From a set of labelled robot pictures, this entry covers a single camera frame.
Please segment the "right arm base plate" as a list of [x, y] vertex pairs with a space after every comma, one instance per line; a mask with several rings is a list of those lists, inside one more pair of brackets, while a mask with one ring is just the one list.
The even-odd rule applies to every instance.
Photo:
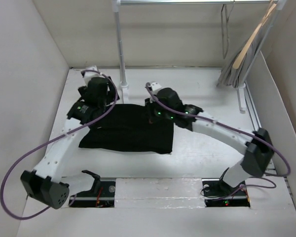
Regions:
[[200, 194], [204, 197], [205, 207], [250, 207], [245, 182], [233, 188], [220, 183], [219, 179], [202, 179]]

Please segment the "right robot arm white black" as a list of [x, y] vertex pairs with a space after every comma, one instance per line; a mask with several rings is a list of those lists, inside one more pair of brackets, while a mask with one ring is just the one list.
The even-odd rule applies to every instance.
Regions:
[[249, 178], [261, 178], [273, 158], [274, 149], [267, 130], [242, 131], [217, 121], [201, 107], [185, 104], [176, 91], [157, 83], [147, 83], [149, 98], [145, 99], [152, 122], [170, 121], [177, 127], [217, 140], [241, 154], [227, 167], [216, 184], [209, 189], [228, 195]]

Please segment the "wooden hanger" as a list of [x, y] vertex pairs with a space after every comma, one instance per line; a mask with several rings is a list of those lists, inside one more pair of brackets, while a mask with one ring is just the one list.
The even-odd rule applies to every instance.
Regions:
[[244, 60], [244, 57], [246, 56], [246, 54], [250, 48], [250, 45], [253, 43], [255, 37], [257, 36], [257, 34], [259, 33], [259, 31], [263, 27], [263, 25], [266, 23], [266, 21], [268, 20], [269, 16], [272, 14], [272, 12], [274, 11], [276, 6], [277, 6], [277, 4], [274, 3], [272, 0], [269, 2], [269, 6], [267, 8], [265, 15], [262, 17], [261, 21], [259, 22], [259, 24], [255, 28], [255, 30], [253, 31], [253, 33], [251, 34], [249, 39], [247, 40], [244, 47], [242, 48], [241, 52], [239, 53], [237, 58], [234, 60], [234, 63], [232, 65], [233, 69], [238, 69], [240, 67], [242, 61]]

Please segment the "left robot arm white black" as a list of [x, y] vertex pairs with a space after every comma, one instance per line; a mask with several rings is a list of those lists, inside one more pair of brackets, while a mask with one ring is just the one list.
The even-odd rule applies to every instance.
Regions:
[[74, 176], [63, 176], [63, 172], [90, 131], [90, 122], [103, 118], [107, 106], [119, 99], [110, 77], [90, 77], [78, 91], [80, 98], [68, 111], [64, 123], [64, 138], [54, 142], [33, 170], [24, 171], [20, 177], [29, 197], [54, 209], [62, 207], [72, 195], [85, 192], [94, 196], [100, 191], [100, 176], [94, 172], [83, 170]]

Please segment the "silver clothes rack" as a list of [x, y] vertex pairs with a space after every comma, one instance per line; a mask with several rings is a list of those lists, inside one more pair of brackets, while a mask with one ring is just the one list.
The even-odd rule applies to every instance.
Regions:
[[[222, 58], [221, 7], [231, 0], [114, 0], [117, 50], [123, 100], [128, 102], [126, 66], [220, 68], [251, 36], [270, 0], [235, 0], [229, 18], [229, 51]], [[261, 44], [285, 6], [277, 4], [265, 24]]]

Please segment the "black trousers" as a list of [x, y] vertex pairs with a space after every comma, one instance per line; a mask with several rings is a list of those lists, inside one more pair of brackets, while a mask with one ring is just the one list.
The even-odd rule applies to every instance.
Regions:
[[107, 116], [90, 127], [78, 147], [163, 155], [172, 152], [173, 136], [171, 121], [151, 123], [144, 106], [117, 104]]

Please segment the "grey hanging garment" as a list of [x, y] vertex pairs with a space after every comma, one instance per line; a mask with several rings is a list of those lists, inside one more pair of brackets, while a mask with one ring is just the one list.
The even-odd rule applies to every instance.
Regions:
[[225, 63], [218, 78], [218, 85], [239, 88], [245, 83], [245, 74], [262, 42], [265, 34], [265, 24], [268, 22], [270, 16], [272, 16], [272, 12], [273, 10], [270, 8], [252, 35]]

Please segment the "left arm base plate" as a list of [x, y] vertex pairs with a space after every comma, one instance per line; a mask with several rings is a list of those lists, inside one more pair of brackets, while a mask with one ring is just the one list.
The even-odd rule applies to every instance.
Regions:
[[115, 179], [102, 179], [96, 191], [83, 191], [70, 196], [72, 208], [112, 208], [115, 201]]

